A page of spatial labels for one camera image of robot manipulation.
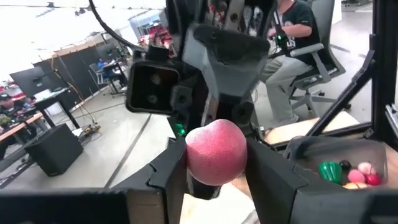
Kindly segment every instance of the black partition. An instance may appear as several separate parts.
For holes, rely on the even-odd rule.
[[[95,82],[97,88],[102,89],[106,86],[106,84],[97,84],[97,76],[94,73],[94,71],[91,71],[91,69],[89,68],[89,66],[92,63],[97,63],[98,62],[98,53],[96,51],[96,47],[88,47],[86,49],[80,50],[77,53],[77,56],[80,57],[81,61],[85,64],[85,66],[87,67],[87,70],[89,71],[90,75],[91,75],[91,79]]]
[[[34,63],[35,67],[42,67],[43,71],[50,77],[51,81],[56,83],[59,87],[65,87],[66,84],[56,74],[53,69],[59,71],[62,78],[73,85],[79,92],[83,100],[91,97],[94,93],[99,91],[106,85],[97,84],[96,75],[90,71],[90,64],[97,63],[98,54],[96,47],[88,47],[83,50],[70,52],[69,54],[54,59],[43,60]],[[81,103],[79,95],[71,89],[71,91],[64,95],[65,102],[68,109],[72,109],[75,105]]]
[[[55,83],[55,86],[64,88],[67,86],[67,84],[53,72],[53,69],[57,69],[59,71],[59,75],[62,76],[62,78],[66,82],[74,85],[74,82],[68,73],[68,69],[63,65],[62,61],[59,58],[53,59],[53,69],[51,66],[51,59],[34,63],[33,66],[41,67],[46,75],[51,79],[51,81]],[[79,99],[77,93],[75,93],[74,91],[69,91],[67,94],[63,94],[61,96],[61,100],[64,102],[65,106],[69,110],[72,109],[75,105],[81,103],[81,100]]]

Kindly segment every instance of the gray floor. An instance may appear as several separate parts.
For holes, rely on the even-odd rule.
[[[336,46],[333,52],[345,67],[346,73],[330,83],[317,87],[325,91],[327,96],[336,98],[361,67],[364,59],[360,55],[368,51],[371,17],[372,14],[369,12],[344,12],[343,20],[333,26],[331,43]],[[256,111],[259,122],[263,126],[270,126],[274,121],[263,84],[259,86],[257,96]],[[371,89],[368,83],[352,101],[353,106],[349,113],[360,122],[370,120],[370,96]],[[123,96],[112,98],[109,95],[99,94],[87,102],[85,108],[101,125],[101,134],[95,136],[94,140],[85,146],[84,153],[65,174],[49,178],[39,167],[33,165],[7,188],[104,187],[106,184],[110,186],[117,184],[135,173],[164,150],[167,137],[173,134],[165,117],[132,114],[125,109],[123,101]],[[318,104],[323,113],[329,106],[329,104]],[[311,118],[305,107],[299,108],[297,113],[301,119]],[[77,110],[73,114],[81,125],[91,123],[90,116],[82,116],[87,114],[86,111]],[[57,120],[59,123],[66,122],[71,127],[70,122],[64,117],[57,116]],[[109,178],[118,166],[119,174],[109,183]]]

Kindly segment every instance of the gray pants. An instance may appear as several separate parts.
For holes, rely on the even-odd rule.
[[[260,81],[266,84],[272,114],[278,122],[295,116],[289,101],[289,86],[297,75],[312,68],[311,65],[285,55],[270,59],[266,63]]]

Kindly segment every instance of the office chair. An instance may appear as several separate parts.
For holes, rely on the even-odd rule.
[[[290,54],[292,57],[312,54],[317,63],[317,67],[297,76],[290,85],[289,93],[290,100],[296,101],[292,104],[293,110],[299,106],[306,105],[314,116],[319,117],[320,114],[315,108],[314,102],[334,103],[336,99],[325,97],[325,93],[321,90],[310,92],[309,89],[313,86],[330,82],[333,78],[345,73],[346,70],[339,61],[337,61],[330,48],[331,20],[333,17],[335,0],[309,0],[305,2],[310,5],[315,15],[321,42],[293,50]],[[321,49],[325,49],[326,62],[321,62],[318,56],[318,51]],[[297,89],[305,91],[305,94],[302,96],[293,96]]]
[[[104,78],[103,77],[103,71],[98,69],[97,64],[92,63],[91,65],[89,65],[91,72],[93,72],[96,77],[97,77],[97,84],[98,85],[102,85],[102,84],[107,84],[107,85],[111,85],[112,87],[112,91],[110,91],[110,95],[116,95],[116,94],[122,94],[121,92],[118,91],[118,89],[116,88],[116,86],[114,85],[112,79],[109,78]]]

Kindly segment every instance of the black t-shirt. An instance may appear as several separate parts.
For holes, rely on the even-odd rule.
[[[312,28],[312,33],[308,37],[288,37],[288,47],[294,49],[300,49],[309,45],[320,43],[320,36],[315,21],[315,16],[311,10],[311,7],[300,0],[293,2],[293,5],[282,15],[282,26],[292,26],[296,24],[302,24]],[[319,52],[321,60],[323,59],[323,50]],[[295,58],[301,60],[307,65],[316,66],[315,60],[311,54],[299,55]]]

